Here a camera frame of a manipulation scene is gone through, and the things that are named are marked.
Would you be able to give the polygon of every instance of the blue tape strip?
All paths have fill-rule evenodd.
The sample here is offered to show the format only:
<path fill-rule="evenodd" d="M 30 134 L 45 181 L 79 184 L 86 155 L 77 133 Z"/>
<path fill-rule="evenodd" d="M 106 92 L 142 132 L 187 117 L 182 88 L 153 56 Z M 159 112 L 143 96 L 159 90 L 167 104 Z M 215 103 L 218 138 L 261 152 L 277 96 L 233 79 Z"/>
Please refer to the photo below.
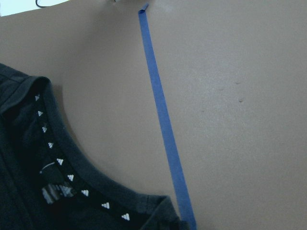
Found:
<path fill-rule="evenodd" d="M 177 202 L 181 219 L 187 221 L 191 230 L 196 230 L 196 221 L 189 197 L 188 188 L 184 179 L 183 170 L 178 155 L 178 150 L 174 138 L 171 121 L 168 115 L 166 101 L 163 93 L 163 88 L 158 72 L 157 63 L 154 57 L 154 49 L 150 38 L 150 32 L 146 17 L 146 8 L 148 3 L 145 4 L 139 11 L 139 20 L 142 32 L 143 45 L 147 60 L 148 71 L 152 83 L 153 95 L 157 112 L 160 121 L 160 127 L 162 131 L 164 146 L 167 154 L 168 165 L 171 171 Z"/>

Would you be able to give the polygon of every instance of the white triangle logo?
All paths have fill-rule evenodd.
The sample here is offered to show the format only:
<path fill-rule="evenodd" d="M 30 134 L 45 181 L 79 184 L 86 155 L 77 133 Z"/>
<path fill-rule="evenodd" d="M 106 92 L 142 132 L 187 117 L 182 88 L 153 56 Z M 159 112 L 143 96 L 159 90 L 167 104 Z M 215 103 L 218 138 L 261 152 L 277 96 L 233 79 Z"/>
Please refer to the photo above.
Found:
<path fill-rule="evenodd" d="M 88 190 L 81 190 L 81 192 L 83 193 L 83 195 L 88 196 Z"/>
<path fill-rule="evenodd" d="M 70 179 L 70 181 L 73 181 L 73 175 L 67 175 L 68 179 Z"/>
<path fill-rule="evenodd" d="M 63 160 L 63 159 L 57 158 L 57 161 L 58 161 L 58 163 L 59 163 L 60 165 L 62 165 L 64 160 Z"/>
<path fill-rule="evenodd" d="M 126 213 L 126 214 L 122 215 L 121 217 L 125 220 L 130 220 L 129 213 Z"/>
<path fill-rule="evenodd" d="M 101 204 L 102 207 L 105 207 L 107 209 L 110 209 L 110 204 L 109 202 L 106 202 L 105 204 Z"/>
<path fill-rule="evenodd" d="M 43 132 L 46 133 L 47 128 L 44 126 L 44 127 L 42 127 L 42 129 L 43 129 Z"/>

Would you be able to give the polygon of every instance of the dark t-shirt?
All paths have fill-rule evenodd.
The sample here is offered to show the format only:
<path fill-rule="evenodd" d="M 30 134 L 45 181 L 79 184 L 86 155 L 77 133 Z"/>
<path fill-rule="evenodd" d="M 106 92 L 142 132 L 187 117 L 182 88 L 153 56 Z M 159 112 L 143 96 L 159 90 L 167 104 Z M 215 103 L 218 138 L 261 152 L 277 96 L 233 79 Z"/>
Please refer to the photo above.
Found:
<path fill-rule="evenodd" d="M 0 229 L 189 229 L 168 196 L 136 193 L 85 158 L 49 79 L 0 64 L 0 113 Z"/>

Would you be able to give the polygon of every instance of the black cable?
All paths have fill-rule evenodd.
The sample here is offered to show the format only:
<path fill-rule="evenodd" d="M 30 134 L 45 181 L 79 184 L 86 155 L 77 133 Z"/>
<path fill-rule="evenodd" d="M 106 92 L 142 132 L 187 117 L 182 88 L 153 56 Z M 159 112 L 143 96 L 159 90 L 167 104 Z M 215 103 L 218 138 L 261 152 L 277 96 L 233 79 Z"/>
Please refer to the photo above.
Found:
<path fill-rule="evenodd" d="M 39 7 L 39 8 L 45 8 L 46 6 L 40 6 L 38 3 L 37 3 L 38 0 L 35 0 L 35 3 L 36 5 Z"/>

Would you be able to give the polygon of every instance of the white surface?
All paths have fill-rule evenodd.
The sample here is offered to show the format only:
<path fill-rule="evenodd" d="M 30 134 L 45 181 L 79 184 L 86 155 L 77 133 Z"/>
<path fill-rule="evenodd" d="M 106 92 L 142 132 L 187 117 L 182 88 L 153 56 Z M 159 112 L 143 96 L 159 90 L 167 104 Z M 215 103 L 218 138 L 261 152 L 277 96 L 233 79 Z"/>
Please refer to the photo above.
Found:
<path fill-rule="evenodd" d="M 52 6 L 68 0 L 39 0 L 40 6 Z M 0 16 L 40 9 L 35 0 L 0 0 Z"/>

